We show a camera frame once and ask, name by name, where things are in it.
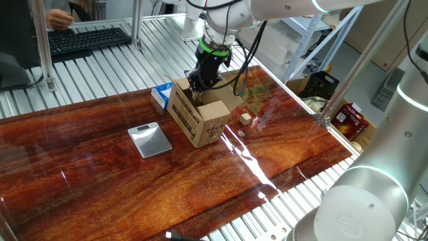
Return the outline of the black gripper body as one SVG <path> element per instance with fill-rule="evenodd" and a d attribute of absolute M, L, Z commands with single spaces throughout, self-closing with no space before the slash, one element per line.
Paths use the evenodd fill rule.
<path fill-rule="evenodd" d="M 218 69 L 220 65 L 228 61 L 228 56 L 217 56 L 208 52 L 196 52 L 196 66 L 193 70 L 198 73 L 198 78 L 204 81 L 220 79 Z"/>

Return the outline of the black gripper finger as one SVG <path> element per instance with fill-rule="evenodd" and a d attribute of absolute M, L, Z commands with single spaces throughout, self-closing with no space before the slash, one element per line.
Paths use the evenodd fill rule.
<path fill-rule="evenodd" d="M 185 70 L 185 76 L 189 82 L 189 86 L 192 92 L 193 100 L 197 100 L 199 98 L 199 89 L 198 89 L 198 73 L 196 70 Z"/>
<path fill-rule="evenodd" d="M 212 90 L 216 84 L 220 82 L 220 79 L 212 79 L 210 81 L 204 81 L 199 79 L 197 81 L 198 84 L 198 91 L 197 91 L 197 98 L 200 98 L 202 94 L 208 90 Z"/>

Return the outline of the person's bare hand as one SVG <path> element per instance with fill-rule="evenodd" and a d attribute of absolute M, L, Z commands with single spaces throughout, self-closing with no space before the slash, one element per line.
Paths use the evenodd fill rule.
<path fill-rule="evenodd" d="M 50 9 L 45 12 L 47 27 L 54 31 L 67 30 L 74 24 L 74 18 L 66 11 L 61 9 Z"/>

